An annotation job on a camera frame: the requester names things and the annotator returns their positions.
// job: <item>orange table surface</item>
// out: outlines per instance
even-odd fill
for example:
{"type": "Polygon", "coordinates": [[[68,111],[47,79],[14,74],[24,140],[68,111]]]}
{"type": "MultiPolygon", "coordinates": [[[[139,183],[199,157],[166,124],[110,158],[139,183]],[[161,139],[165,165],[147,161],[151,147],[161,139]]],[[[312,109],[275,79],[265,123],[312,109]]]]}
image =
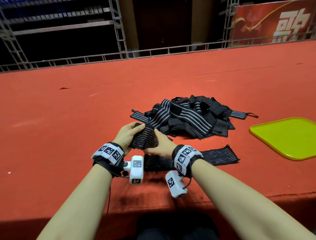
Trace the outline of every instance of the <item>orange table surface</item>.
{"type": "MultiPolygon", "coordinates": [[[[228,138],[175,143],[201,151],[229,144],[241,160],[219,168],[264,196],[313,195],[316,159],[288,160],[249,128],[289,117],[316,121],[315,53],[316,41],[307,41],[1,74],[0,221],[52,217],[90,170],[94,151],[134,121],[131,109],[191,94],[259,118],[231,118],[236,130],[228,138]]],[[[112,182],[110,214],[175,205],[212,206],[194,180],[177,200],[162,173],[145,173],[141,186],[112,182]]]]}

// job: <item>tray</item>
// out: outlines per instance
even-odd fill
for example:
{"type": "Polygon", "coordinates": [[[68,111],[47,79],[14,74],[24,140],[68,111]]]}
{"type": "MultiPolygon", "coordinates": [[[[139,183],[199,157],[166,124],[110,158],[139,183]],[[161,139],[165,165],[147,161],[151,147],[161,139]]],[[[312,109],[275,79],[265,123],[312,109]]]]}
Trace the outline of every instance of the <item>tray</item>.
{"type": "Polygon", "coordinates": [[[316,157],[316,123],[291,117],[250,127],[250,132],[286,158],[316,157]]]}

